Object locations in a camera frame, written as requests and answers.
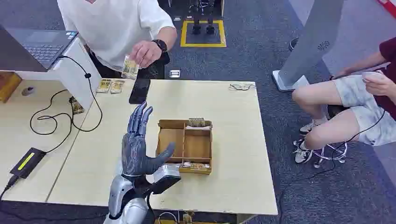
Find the person's left hand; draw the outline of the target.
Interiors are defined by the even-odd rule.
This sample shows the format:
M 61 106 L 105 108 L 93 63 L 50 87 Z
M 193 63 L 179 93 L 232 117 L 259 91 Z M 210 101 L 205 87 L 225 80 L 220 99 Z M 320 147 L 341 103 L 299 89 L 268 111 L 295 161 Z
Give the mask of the person's left hand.
M 140 68 L 146 68 L 158 60 L 161 54 L 162 50 L 155 42 L 140 41 L 133 46 L 129 58 Z

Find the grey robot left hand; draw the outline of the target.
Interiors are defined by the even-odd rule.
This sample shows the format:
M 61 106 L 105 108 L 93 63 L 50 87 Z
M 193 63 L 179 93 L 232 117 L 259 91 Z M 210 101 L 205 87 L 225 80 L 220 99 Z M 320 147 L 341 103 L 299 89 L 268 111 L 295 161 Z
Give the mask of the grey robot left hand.
M 152 175 L 173 155 L 176 143 L 171 142 L 156 157 L 147 156 L 146 129 L 153 107 L 147 102 L 138 105 L 129 118 L 127 132 L 122 139 L 122 174 L 126 176 Z

